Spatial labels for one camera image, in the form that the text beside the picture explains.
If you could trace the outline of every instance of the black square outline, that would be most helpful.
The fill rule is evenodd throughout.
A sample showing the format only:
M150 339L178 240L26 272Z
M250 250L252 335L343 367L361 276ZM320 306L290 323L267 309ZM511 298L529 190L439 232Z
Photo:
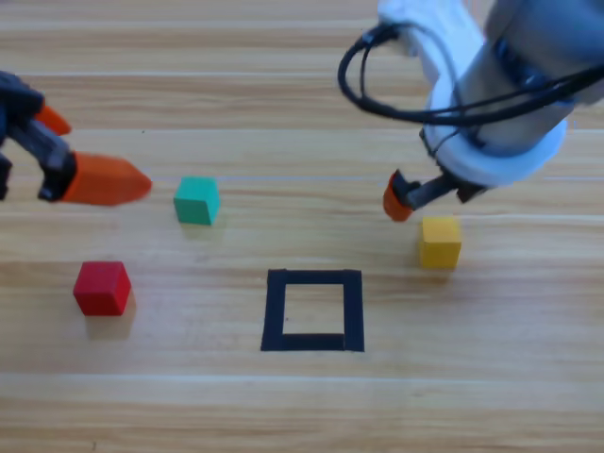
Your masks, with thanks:
M364 352L361 271L268 271L261 351ZM283 333L287 285L343 285L344 334Z

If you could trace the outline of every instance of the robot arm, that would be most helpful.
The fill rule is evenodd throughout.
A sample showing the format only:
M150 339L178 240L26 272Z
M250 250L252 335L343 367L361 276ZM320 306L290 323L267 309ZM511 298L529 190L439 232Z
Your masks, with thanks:
M396 171L384 194L394 220L450 192L466 203L531 176L560 149L574 108L604 96L604 0L499 0L484 35L461 0L382 0L378 17L344 55L342 92L363 111L421 124L443 173L420 184ZM394 109L347 85L354 55L386 42L421 60L427 110Z
M0 73L0 145L18 143L39 163L44 181L38 197L48 202L116 206L143 198L151 180L124 159L71 150L61 136L71 128L19 77ZM0 200L8 192L12 164L0 154Z

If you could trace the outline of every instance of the teal cube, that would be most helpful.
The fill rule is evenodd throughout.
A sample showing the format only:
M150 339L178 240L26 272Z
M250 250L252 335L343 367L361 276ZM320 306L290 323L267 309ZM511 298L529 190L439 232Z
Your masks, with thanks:
M218 183L213 177L185 176L174 197L181 224L212 225L220 209Z

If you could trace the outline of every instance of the orange gripper tip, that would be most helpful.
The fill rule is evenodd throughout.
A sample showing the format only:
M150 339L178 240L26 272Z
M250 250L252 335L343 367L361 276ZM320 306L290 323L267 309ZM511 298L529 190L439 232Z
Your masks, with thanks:
M54 109L47 105L42 106L35 119L40 121L57 135L67 135L72 131L72 127L60 116Z
M125 159L74 153L76 173L66 203L116 206L140 200L151 190L151 179Z
M384 191L384 212L386 212L388 217L390 217L394 222L406 222L413 214L413 210L408 206L401 204L401 202L396 198L393 189L393 179L394 175L392 175L390 178L388 187Z

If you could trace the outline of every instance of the cube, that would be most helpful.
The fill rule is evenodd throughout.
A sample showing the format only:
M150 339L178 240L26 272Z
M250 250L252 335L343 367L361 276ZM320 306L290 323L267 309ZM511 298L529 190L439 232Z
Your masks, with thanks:
M174 197L174 205L181 224L212 225L220 209L216 179L183 177Z
M420 262L426 269L454 269L461 252L461 228L454 217L426 217L420 230Z
M130 296L130 278L120 261L86 261L74 297L85 316L121 316Z

